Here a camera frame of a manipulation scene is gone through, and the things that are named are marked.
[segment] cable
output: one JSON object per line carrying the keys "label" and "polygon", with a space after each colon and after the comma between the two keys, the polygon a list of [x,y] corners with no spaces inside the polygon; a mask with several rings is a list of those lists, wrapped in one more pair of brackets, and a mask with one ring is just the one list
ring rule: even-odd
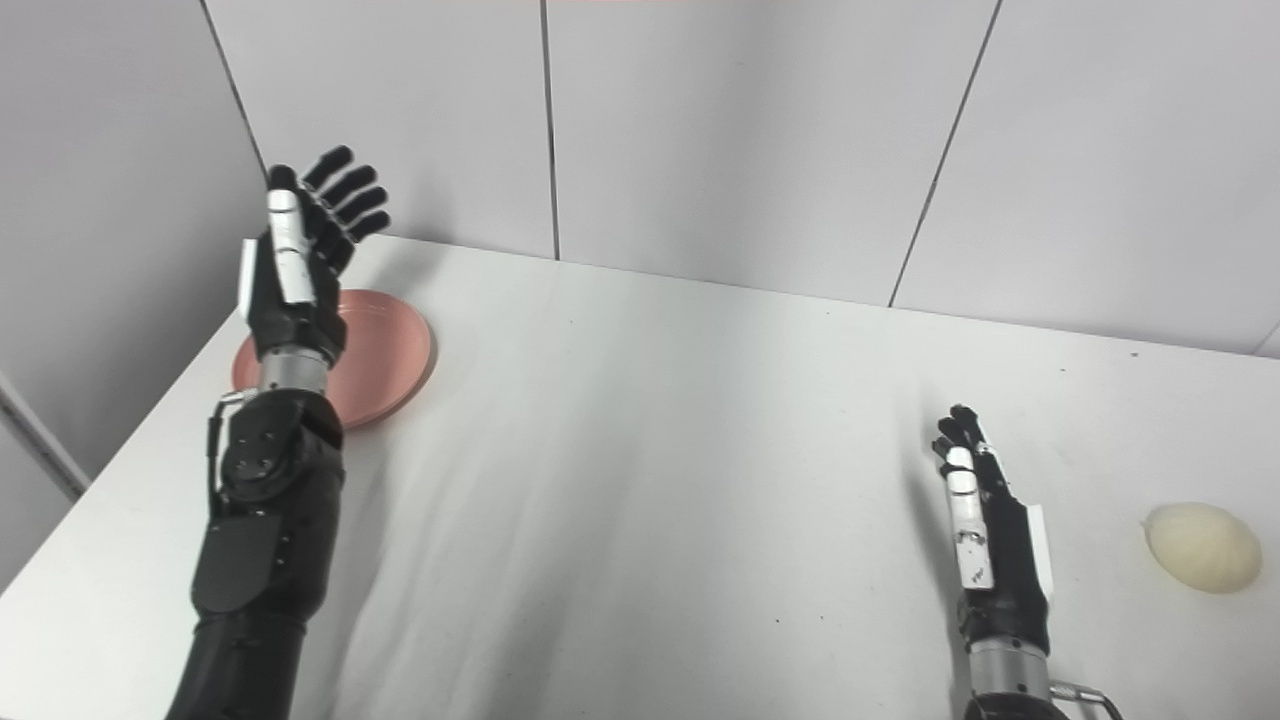
{"label": "cable", "polygon": [[1102,708],[1107,711],[1111,720],[1124,720],[1124,716],[1120,715],[1120,708],[1117,708],[1116,703],[1111,702],[1111,698],[1107,696],[1102,696]]}
{"label": "cable", "polygon": [[1084,685],[1076,685],[1075,683],[1053,680],[1048,685],[1048,692],[1057,700],[1066,700],[1083,705],[1101,705],[1102,710],[1107,711],[1107,716],[1111,720],[1124,720],[1124,716],[1120,715],[1120,708],[1116,707],[1116,703],[1111,702],[1111,698],[1101,691],[1087,688]]}

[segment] table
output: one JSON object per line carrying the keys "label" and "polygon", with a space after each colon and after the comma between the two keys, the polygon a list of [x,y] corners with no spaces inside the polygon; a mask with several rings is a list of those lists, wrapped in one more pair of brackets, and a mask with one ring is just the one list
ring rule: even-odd
{"label": "table", "polygon": [[[1274,715],[1274,570],[1198,593],[1140,521],[1219,503],[1276,556],[1280,361],[392,237],[344,282],[416,306],[439,352],[349,436],[297,720],[956,717],[927,451],[956,401],[1046,505],[1056,676],[1130,719]],[[0,597],[0,716],[163,717],[243,336],[228,319]]]}

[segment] silver metal cylinder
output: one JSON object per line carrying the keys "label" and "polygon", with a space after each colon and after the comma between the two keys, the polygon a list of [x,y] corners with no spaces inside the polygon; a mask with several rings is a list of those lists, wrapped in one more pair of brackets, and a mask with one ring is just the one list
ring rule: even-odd
{"label": "silver metal cylinder", "polygon": [[969,676],[975,696],[1010,693],[1050,700],[1044,651],[1009,635],[969,647]]}
{"label": "silver metal cylinder", "polygon": [[296,345],[269,350],[261,364],[257,388],[262,392],[297,388],[324,395],[329,380],[329,363],[324,355]]}

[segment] panel seam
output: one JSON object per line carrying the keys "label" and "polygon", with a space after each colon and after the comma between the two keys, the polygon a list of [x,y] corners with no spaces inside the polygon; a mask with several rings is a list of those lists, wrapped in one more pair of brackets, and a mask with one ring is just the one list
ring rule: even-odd
{"label": "panel seam", "polygon": [[248,143],[253,147],[253,156],[257,158],[257,168],[262,172],[262,179],[266,179],[266,163],[262,161],[262,150],[257,146],[257,138],[253,137],[253,127],[248,122],[248,113],[244,111],[244,101],[241,100],[239,88],[236,87],[236,77],[232,74],[232,67],[227,61],[227,53],[223,51],[223,40],[218,37],[218,27],[214,24],[214,15],[209,12],[207,0],[200,0],[200,9],[205,13],[205,22],[209,23],[209,35],[214,38],[214,47],[218,50],[218,59],[223,64],[223,73],[227,74],[227,85],[232,88],[232,97],[236,99],[236,109],[239,110],[241,120],[244,123],[244,133],[248,135]]}
{"label": "panel seam", "polygon": [[556,115],[552,111],[552,46],[547,22],[547,0],[539,0],[543,29],[543,92],[547,99],[547,160],[552,188],[552,251],[557,260],[559,251],[559,191],[556,182]]}
{"label": "panel seam", "polygon": [[902,256],[902,265],[897,270],[897,279],[893,282],[893,292],[888,296],[888,306],[892,307],[897,301],[897,291],[902,287],[902,278],[906,275],[906,265],[911,261],[911,252],[915,251],[915,241],[920,238],[920,228],[924,227],[924,218],[929,214],[929,206],[933,204],[933,193],[938,190],[938,178],[942,177],[942,167],[947,161],[947,155],[951,152],[951,142],[955,141],[956,128],[960,127],[960,117],[964,115],[965,105],[969,102],[969,92],[973,90],[974,79],[978,77],[978,69],[982,67],[982,58],[987,54],[987,44],[991,42],[991,33],[996,29],[996,18],[1000,17],[1000,8],[1005,4],[1005,0],[996,0],[996,8],[991,12],[991,20],[987,23],[987,32],[982,36],[982,45],[978,46],[978,56],[974,59],[973,69],[969,72],[969,82],[964,86],[964,94],[960,96],[960,106],[956,108],[956,115],[951,120],[951,129],[947,132],[947,141],[942,145],[942,155],[938,158],[938,167],[933,170],[933,181],[929,182],[929,191],[924,196],[924,205],[920,208],[920,215],[915,219],[915,229],[911,232],[911,242],[906,246],[906,255]]}

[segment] black forearm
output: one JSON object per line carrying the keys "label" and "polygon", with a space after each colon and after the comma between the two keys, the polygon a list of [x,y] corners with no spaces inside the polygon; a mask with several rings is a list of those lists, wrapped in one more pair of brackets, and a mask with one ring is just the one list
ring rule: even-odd
{"label": "black forearm", "polygon": [[338,530],[342,429],[329,402],[266,392],[232,418],[169,720],[284,720]]}

